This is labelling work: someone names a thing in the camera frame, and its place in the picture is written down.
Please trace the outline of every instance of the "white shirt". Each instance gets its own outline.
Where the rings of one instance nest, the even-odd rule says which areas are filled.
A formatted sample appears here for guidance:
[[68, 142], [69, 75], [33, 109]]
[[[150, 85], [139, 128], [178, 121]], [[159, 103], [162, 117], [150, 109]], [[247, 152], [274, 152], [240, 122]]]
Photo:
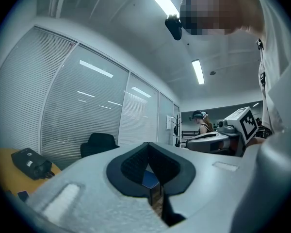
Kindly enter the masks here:
[[[279, 132], [288, 125], [283, 125], [279, 112], [268, 93], [287, 67], [291, 66], [291, 21], [276, 0], [260, 0], [260, 3], [266, 32], [262, 40], [264, 50], [261, 51], [259, 67], [259, 84], [263, 93], [262, 125], [273, 132]], [[260, 75], [264, 71], [265, 87], [260, 81]]]

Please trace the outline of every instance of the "wooden desk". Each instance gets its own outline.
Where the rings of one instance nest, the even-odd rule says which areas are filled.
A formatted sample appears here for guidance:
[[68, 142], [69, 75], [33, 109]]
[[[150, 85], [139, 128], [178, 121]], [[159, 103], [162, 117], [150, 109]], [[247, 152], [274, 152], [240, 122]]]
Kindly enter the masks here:
[[[30, 195], [48, 179], [32, 180], [20, 171], [12, 162], [11, 154], [17, 152], [14, 149], [0, 148], [0, 184], [4, 191], [11, 191], [14, 196], [18, 192], [27, 191]], [[51, 171], [56, 175], [60, 169], [53, 163]]]

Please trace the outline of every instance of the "black office chair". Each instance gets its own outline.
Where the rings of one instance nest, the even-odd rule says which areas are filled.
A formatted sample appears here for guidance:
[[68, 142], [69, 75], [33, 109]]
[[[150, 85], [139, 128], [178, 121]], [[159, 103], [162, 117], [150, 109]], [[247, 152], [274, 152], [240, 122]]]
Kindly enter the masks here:
[[93, 133], [88, 139], [87, 143], [81, 144], [81, 157], [84, 158], [89, 155], [106, 152], [119, 148], [115, 144], [113, 135], [105, 133]]

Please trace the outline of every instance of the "black camera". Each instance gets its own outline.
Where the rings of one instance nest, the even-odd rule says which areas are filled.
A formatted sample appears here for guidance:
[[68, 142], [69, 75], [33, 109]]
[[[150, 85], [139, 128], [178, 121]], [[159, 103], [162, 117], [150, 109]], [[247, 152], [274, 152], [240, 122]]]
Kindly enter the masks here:
[[165, 25], [174, 39], [179, 41], [182, 37], [182, 25], [177, 15], [169, 15], [165, 20]]

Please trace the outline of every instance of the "black bag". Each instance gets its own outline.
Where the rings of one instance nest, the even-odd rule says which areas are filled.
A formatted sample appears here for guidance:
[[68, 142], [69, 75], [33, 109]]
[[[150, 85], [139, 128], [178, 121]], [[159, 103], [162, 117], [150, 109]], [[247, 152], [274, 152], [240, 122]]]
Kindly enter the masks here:
[[51, 178], [52, 162], [30, 148], [11, 154], [14, 165], [33, 180]]

